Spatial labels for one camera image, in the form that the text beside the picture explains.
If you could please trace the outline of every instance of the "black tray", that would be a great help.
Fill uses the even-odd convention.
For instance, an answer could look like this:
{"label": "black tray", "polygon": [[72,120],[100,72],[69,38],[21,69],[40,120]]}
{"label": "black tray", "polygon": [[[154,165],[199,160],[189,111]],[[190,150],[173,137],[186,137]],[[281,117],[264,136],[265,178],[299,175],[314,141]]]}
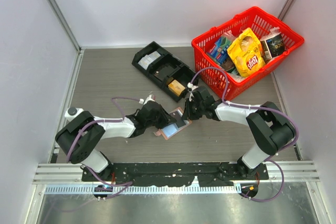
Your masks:
{"label": "black tray", "polygon": [[[139,61],[146,55],[151,54],[152,52],[157,51],[161,54],[156,60],[149,64],[147,69],[144,69],[139,65]],[[137,52],[132,60],[132,65],[139,69],[145,76],[151,79],[160,89],[167,93],[175,102],[178,102],[180,99],[185,98],[187,94],[187,89],[185,89],[179,96],[174,94],[169,88],[168,84],[173,80],[177,80],[180,84],[187,87],[188,82],[196,74],[188,65],[184,64],[177,57],[172,55],[166,49],[161,47],[156,42],[152,42],[139,52]],[[156,71],[162,67],[166,68],[164,75],[161,75],[159,78],[154,74]],[[194,85],[198,84],[199,76],[194,81]]]}

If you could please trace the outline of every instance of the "white backdrop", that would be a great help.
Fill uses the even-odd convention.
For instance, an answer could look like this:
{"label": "white backdrop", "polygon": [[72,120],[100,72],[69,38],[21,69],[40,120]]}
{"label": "white backdrop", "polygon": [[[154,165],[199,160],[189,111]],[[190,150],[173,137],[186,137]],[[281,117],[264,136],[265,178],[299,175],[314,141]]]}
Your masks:
{"label": "white backdrop", "polygon": [[81,46],[189,44],[251,6],[278,15],[286,0],[56,0]]}
{"label": "white backdrop", "polygon": [[296,0],[285,22],[305,43],[276,70],[282,97],[300,129],[300,148],[314,160],[336,220],[335,0]]}
{"label": "white backdrop", "polygon": [[24,223],[48,161],[76,51],[47,0],[0,0],[0,218]]}

